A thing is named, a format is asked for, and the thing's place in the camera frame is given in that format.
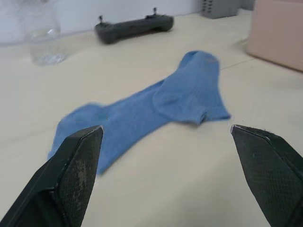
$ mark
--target table surface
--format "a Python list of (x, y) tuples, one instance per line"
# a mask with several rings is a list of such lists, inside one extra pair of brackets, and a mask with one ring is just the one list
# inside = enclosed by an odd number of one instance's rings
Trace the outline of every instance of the table surface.
[(251, 12), (210, 20), (176, 17), (174, 29), (98, 43), (65, 37), (70, 57), (31, 63), (25, 46), (0, 48), (0, 218), (46, 161), (58, 121), (88, 102), (110, 104), (170, 75), (183, 55), (211, 52), (232, 119), (170, 123), (97, 178), (83, 227), (268, 227), (230, 135), (232, 124), (266, 129), (303, 154), (303, 76), (245, 53)]

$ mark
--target clear glass container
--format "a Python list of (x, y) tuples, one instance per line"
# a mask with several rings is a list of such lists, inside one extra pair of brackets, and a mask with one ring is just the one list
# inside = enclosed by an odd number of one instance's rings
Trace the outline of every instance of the clear glass container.
[(15, 1), (32, 60), (39, 65), (52, 65), (63, 61), (66, 52), (60, 43), (60, 24), (55, 16), (52, 1)]

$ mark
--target gray plastic basket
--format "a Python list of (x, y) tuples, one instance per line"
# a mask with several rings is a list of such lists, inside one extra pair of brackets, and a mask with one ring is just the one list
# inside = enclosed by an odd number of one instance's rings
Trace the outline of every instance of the gray plastic basket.
[(255, 0), (242, 0), (241, 8), (247, 10), (254, 10)]
[(211, 19), (238, 15), (241, 0), (202, 0), (202, 15)]

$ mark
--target white wall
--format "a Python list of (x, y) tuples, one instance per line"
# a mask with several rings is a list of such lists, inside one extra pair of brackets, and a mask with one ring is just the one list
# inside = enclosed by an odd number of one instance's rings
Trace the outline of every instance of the white wall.
[[(104, 15), (109, 22), (120, 22), (143, 18), (158, 13), (180, 15), (198, 12), (201, 0), (53, 0), (61, 23), (63, 34), (91, 30), (98, 23), (98, 16)], [(14, 43), (22, 40), (11, 0), (0, 0), (0, 43)]]

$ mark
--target game controller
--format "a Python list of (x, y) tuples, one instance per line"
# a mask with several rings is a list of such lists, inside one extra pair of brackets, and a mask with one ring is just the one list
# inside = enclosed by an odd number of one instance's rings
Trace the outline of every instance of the game controller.
[(157, 14), (157, 8), (153, 9), (154, 14), (148, 15), (145, 19), (132, 20), (117, 24), (103, 22), (100, 16), (100, 23), (95, 26), (95, 31), (101, 41), (112, 44), (120, 38), (142, 34), (151, 30), (166, 32), (174, 25), (174, 17)]

